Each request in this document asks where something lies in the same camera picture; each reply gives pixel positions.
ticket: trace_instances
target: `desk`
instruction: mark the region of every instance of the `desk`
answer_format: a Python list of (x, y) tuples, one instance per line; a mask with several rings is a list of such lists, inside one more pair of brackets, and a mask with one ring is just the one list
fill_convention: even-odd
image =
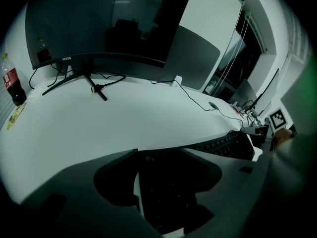
[[(102, 90), (104, 102), (85, 78), (42, 96), (52, 82), (37, 85), (16, 124), (7, 131), (6, 122), (0, 131), (1, 180), (17, 203), (71, 165), (134, 148), (198, 143), (241, 128), (240, 121), (203, 111), (182, 89), (167, 84), (127, 77)], [(224, 115), (241, 119), (223, 100), (186, 91), (205, 109), (211, 101)]]

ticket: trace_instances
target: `red label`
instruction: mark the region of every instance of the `red label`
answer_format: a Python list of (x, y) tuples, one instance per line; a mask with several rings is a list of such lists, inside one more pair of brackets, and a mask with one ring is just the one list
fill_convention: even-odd
[(11, 85), (13, 85), (18, 80), (18, 74), (16, 73), (15, 68), (9, 71), (3, 77), (4, 85), (8, 89)]

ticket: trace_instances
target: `curved monitor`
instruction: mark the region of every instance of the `curved monitor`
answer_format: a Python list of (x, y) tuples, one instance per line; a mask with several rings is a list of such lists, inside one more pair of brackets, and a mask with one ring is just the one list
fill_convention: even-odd
[(32, 0), (25, 32), (33, 69), (75, 58), (164, 66), (188, 0)]

